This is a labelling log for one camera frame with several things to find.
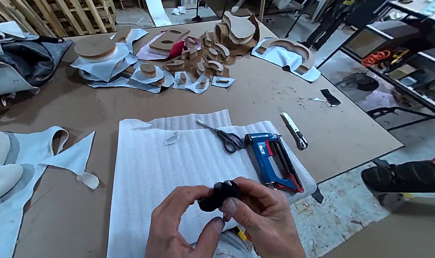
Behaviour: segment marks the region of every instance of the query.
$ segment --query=wooden pallet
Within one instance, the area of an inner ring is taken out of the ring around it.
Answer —
[[[0,22],[16,21],[25,32],[68,37],[115,32],[112,0],[0,0]]]

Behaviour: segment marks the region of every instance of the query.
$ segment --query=fingernail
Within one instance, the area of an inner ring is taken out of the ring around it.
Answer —
[[[213,226],[216,229],[216,231],[222,232],[222,229],[224,228],[225,222],[224,222],[224,220],[222,220],[221,217],[214,217],[211,220],[211,223],[213,223]]]
[[[227,213],[228,216],[233,217],[237,213],[237,203],[233,199],[226,199],[222,204],[223,212]]]

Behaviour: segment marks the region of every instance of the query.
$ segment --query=scissor handle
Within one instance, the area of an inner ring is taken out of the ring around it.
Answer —
[[[234,133],[226,133],[220,130],[217,132],[217,136],[222,140],[224,149],[228,153],[234,153],[237,149],[244,148],[244,141]]]

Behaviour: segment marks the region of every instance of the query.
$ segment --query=scissor blade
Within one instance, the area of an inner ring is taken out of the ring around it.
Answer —
[[[207,123],[205,123],[205,122],[203,122],[202,120],[200,120],[200,119],[197,119],[197,122],[198,123],[200,123],[200,124],[202,124],[202,125],[204,125],[204,126],[206,126],[206,127],[208,127],[208,128],[210,128],[210,129],[213,129],[213,130],[215,130],[215,128],[213,128],[213,127],[211,127],[209,124],[207,124]]]

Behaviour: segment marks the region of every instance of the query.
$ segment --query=person's leg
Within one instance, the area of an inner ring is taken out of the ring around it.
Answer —
[[[326,33],[324,33],[324,35],[318,39],[318,41],[316,43],[313,44],[313,47],[316,50],[319,50],[322,45],[324,45],[324,43],[332,36],[332,34],[337,30],[337,28],[343,23],[345,22],[345,18],[346,15],[340,15],[335,21],[332,22],[332,24],[330,24],[329,27],[327,27],[325,29]]]
[[[324,13],[324,17],[321,21],[321,24],[310,34],[310,36],[306,39],[305,42],[301,42],[306,47],[311,47],[312,44],[316,42],[316,40],[324,34],[330,24],[333,22],[332,18],[333,10],[329,8],[329,10]]]

